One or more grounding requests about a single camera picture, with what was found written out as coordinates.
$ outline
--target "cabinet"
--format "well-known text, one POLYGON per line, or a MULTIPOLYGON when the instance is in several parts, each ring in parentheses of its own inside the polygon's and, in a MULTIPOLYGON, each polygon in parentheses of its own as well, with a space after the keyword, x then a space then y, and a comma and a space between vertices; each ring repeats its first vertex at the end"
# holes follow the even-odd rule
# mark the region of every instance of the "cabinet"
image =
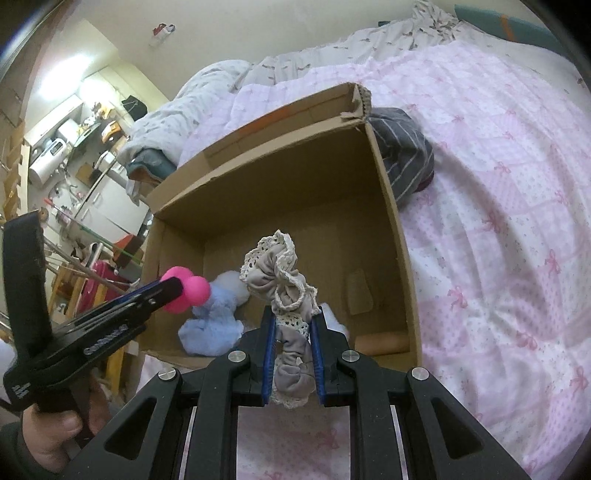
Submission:
POLYGON ((137 235, 147 213, 147 205, 136 205, 123 187, 105 175, 76 213, 76 219, 114 243, 128 233, 137 235))

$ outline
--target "bed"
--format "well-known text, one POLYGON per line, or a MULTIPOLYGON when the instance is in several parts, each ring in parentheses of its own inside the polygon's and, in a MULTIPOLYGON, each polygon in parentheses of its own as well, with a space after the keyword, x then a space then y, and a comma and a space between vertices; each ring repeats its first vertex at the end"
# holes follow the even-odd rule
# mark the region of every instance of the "bed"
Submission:
MULTIPOLYGON (((209 70, 225 86, 187 114, 175 153, 163 150, 176 165, 346 81, 422 127, 436 176, 401 219, 425 366, 533 478, 558 478, 591 427, 591 96, 574 66, 424 1, 412 19, 232 65, 209 70)), ((346 478, 347 412, 268 409, 266 423, 241 411, 238 478, 346 478), (286 458, 294 448, 308 461, 286 458)))

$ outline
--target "metal screw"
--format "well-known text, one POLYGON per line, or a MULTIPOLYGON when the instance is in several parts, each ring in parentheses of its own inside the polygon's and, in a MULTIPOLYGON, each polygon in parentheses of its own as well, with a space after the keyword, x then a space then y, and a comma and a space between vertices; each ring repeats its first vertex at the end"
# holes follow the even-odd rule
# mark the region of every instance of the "metal screw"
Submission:
POLYGON ((359 354, 355 350, 345 350, 341 354, 341 358, 345 360, 345 362, 356 362, 359 360, 359 354))
POLYGON ((228 354, 228 360, 234 362, 235 364, 239 364, 246 358, 246 354, 242 350, 234 350, 228 354))
POLYGON ((165 382, 172 380, 176 376, 177 371, 173 367, 163 368, 160 372, 158 372, 158 378, 160 380, 164 380, 165 382))
POLYGON ((429 370, 423 367, 415 367, 410 374, 417 380, 426 380, 429 378, 429 370))

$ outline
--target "blue plush toy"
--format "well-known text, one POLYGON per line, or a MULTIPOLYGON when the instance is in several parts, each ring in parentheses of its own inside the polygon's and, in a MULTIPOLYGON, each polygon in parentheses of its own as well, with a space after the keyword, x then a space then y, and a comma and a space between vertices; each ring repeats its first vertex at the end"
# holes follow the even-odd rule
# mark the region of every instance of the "blue plush toy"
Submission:
POLYGON ((234 318, 236 308, 246 303, 250 294, 239 273, 228 271, 211 282, 209 300, 193 307, 194 318, 178 331, 189 355, 218 356, 232 349, 244 333, 244 324, 234 318))

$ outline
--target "gray striped cloth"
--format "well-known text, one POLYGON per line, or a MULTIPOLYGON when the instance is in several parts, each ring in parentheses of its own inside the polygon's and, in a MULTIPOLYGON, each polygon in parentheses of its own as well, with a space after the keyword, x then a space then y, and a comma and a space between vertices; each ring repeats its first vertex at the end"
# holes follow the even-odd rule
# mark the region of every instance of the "gray striped cloth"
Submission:
POLYGON ((426 188, 434 176, 433 148, 400 108, 374 108, 368 116, 396 204, 426 188))

